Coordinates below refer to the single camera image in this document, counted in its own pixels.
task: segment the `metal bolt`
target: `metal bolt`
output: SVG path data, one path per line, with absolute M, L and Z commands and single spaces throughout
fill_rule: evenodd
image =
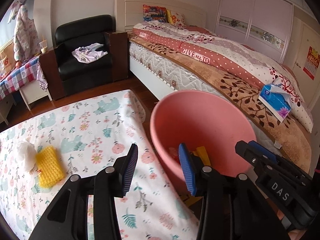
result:
M 211 171 L 212 171 L 212 168 L 211 168 L 210 166 L 203 166 L 203 167 L 202 167 L 202 170 L 203 170 L 203 172 L 208 173 L 208 172 L 211 172 Z
M 71 177 L 70 177 L 70 180 L 72 181 L 72 182 L 75 182 L 75 181 L 77 181 L 79 179 L 79 176 L 78 175 L 72 175 Z
M 247 180 L 247 178 L 248 178 L 248 176 L 245 175 L 244 173 L 240 173 L 240 174 L 238 175 L 238 177 L 239 177 L 240 180 Z
M 110 166 L 106 168 L 106 173 L 113 173 L 115 171 L 115 168 Z

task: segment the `blue tissue box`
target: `blue tissue box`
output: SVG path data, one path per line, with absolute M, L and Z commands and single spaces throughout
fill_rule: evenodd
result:
M 289 114 L 291 107 L 279 93 L 270 92 L 271 85 L 264 85 L 259 100 L 282 122 Z

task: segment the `pink plastic tub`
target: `pink plastic tub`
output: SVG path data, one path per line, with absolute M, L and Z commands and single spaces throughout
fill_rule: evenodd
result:
M 235 152 L 238 141 L 256 140 L 244 114 L 230 102 L 213 94 L 182 90 L 157 103 L 150 121 L 152 142 L 159 160 L 179 194 L 187 188 L 181 166 L 169 154 L 186 143 L 190 151 L 205 146 L 211 165 L 223 175 L 235 177 L 251 165 Z

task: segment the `bed frame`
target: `bed frame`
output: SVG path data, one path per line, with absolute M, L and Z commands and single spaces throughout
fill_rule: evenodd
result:
M 206 14 L 201 8 L 176 0 L 115 0 L 116 29 L 130 31 L 137 23 L 143 22 L 143 5 L 166 7 L 183 13 L 187 25 L 205 27 Z M 130 70 L 158 98 L 176 91 L 170 84 L 150 71 L 142 63 L 130 57 Z

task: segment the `headboard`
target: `headboard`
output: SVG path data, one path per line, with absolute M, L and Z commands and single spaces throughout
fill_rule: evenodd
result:
M 205 27 L 205 11 L 188 3 L 176 0 L 115 0 L 116 29 L 129 31 L 137 23 L 143 22 L 144 4 L 183 13 L 186 25 Z

